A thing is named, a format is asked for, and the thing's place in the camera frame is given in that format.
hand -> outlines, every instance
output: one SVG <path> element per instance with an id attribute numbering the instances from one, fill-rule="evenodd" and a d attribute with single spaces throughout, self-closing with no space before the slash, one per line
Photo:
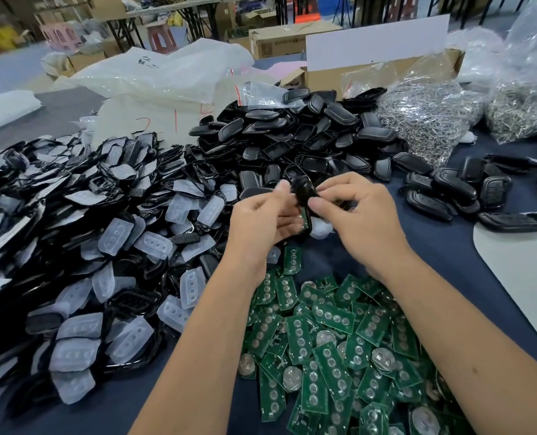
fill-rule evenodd
<path id="1" fill-rule="evenodd" d="M 301 210 L 291 186 L 281 180 L 273 192 L 246 198 L 234 205 L 223 261 L 251 271 L 259 285 L 266 273 L 266 259 L 273 244 L 303 228 Z"/>
<path id="2" fill-rule="evenodd" d="M 332 177 L 317 187 L 320 196 L 308 206 L 328 220 L 339 233 L 351 255 L 378 277 L 404 253 L 413 253 L 397 217 L 392 196 L 382 184 L 349 172 Z M 344 211 L 333 202 L 356 201 L 353 211 Z"/>

pile of key fob parts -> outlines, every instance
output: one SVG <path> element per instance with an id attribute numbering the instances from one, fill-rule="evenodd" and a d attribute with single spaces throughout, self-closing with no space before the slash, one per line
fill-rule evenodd
<path id="1" fill-rule="evenodd" d="M 295 435 L 474 433 L 379 281 L 349 274 L 300 284 L 302 249 L 287 245 L 283 256 L 253 294 L 238 366 L 243 379 L 258 379 L 262 422 L 294 402 Z"/>

person's left arm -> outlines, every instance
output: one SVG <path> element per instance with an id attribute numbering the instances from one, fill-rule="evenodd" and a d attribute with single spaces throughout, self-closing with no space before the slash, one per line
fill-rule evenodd
<path id="1" fill-rule="evenodd" d="M 250 299 L 272 245 L 300 232 L 289 184 L 235 204 L 223 258 L 130 435 L 226 433 Z"/>

forearm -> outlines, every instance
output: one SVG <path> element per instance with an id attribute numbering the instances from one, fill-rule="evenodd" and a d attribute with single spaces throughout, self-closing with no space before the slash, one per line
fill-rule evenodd
<path id="1" fill-rule="evenodd" d="M 220 263 L 131 435 L 226 432 L 253 284 L 235 263 Z"/>
<path id="2" fill-rule="evenodd" d="M 475 431 L 537 433 L 537 362 L 413 252 L 380 276 Z"/>

table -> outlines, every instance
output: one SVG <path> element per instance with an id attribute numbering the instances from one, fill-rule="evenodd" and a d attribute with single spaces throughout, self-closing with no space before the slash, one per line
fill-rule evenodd
<path id="1" fill-rule="evenodd" d="M 31 115 L 0 128 L 0 149 L 18 140 L 30 140 L 42 134 L 59 136 L 72 133 L 78 120 L 91 109 L 98 109 L 102 97 L 84 88 L 37 95 L 45 105 Z M 497 145 L 478 131 L 474 146 L 458 147 L 450 165 L 459 167 L 467 155 L 506 153 L 537 158 L 537 139 Z M 473 226 L 457 217 L 451 224 L 441 223 L 413 211 L 398 195 L 404 174 L 396 172 L 388 184 L 395 198 L 403 229 L 413 249 L 440 275 L 456 287 L 504 333 L 537 360 L 537 333 L 492 275 L 476 252 L 472 242 Z M 535 175 L 513 177 L 514 185 L 505 210 L 537 211 L 537 178 Z M 363 276 L 363 268 L 345 251 L 337 235 L 325 240 L 309 238 L 303 244 L 304 269 L 296 277 L 301 281 L 331 272 L 337 277 L 348 272 Z M 16 422 L 4 420 L 8 392 L 0 400 L 0 435 L 126 435 L 153 388 L 159 373 L 171 354 L 166 349 L 145 370 L 115 378 L 94 390 L 83 401 L 71 406 L 58 404 L 36 409 Z M 278 422 L 260 423 L 257 382 L 236 379 L 229 419 L 230 435 L 284 434 L 294 400 L 289 399 L 287 412 Z"/>
<path id="2" fill-rule="evenodd" d="M 149 7 L 142 10 L 134 10 L 128 12 L 125 18 L 113 18 L 110 20 L 105 20 L 107 26 L 109 27 L 111 33 L 115 37 L 115 40 L 118 43 L 119 49 L 123 52 L 123 46 L 121 45 L 121 40 L 127 41 L 127 44 L 132 47 L 135 46 L 134 38 L 132 32 L 135 32 L 140 46 L 145 49 L 142 37 L 140 36 L 137 26 L 135 24 L 135 19 L 137 17 L 143 17 L 144 15 L 157 15 L 166 12 L 179 12 L 184 21 L 188 24 L 190 33 L 194 39 L 203 38 L 204 27 L 207 27 L 202 21 L 203 18 L 200 17 L 200 11 L 198 7 L 204 7 L 207 11 L 208 21 L 210 22 L 210 33 L 212 37 L 216 40 L 220 40 L 218 34 L 218 28 L 216 27 L 216 7 L 220 3 L 228 2 L 239 2 L 243 0 L 190 0 L 181 3 L 174 3 L 172 5 L 165 6 L 156 6 Z M 287 0 L 274 0 L 276 11 L 277 11 L 277 21 L 279 24 L 288 24 L 288 13 L 287 13 Z"/>

